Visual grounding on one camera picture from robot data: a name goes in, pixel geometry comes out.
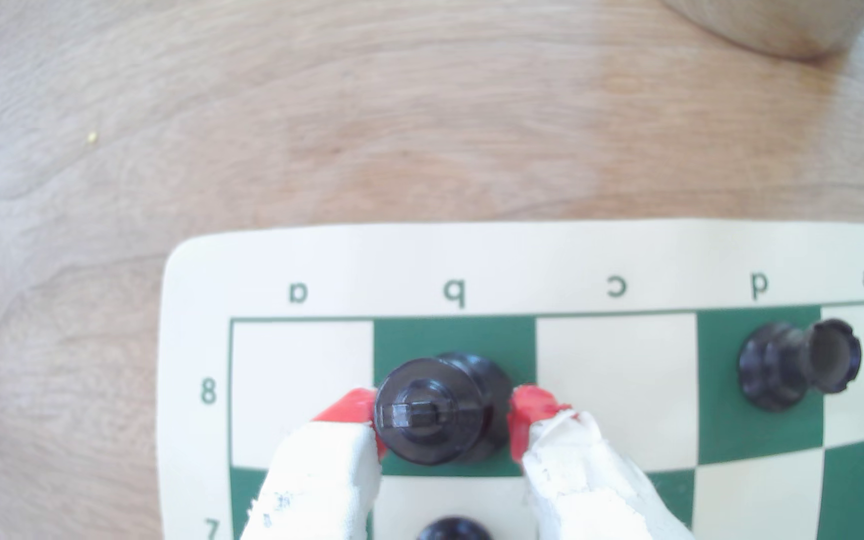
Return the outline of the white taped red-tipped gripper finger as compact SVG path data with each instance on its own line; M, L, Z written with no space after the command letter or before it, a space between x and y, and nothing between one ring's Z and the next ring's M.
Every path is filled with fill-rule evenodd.
M511 392L508 428L540 539L694 539L590 412L523 384Z
M353 388L275 449L241 539L367 539L386 448L375 388Z

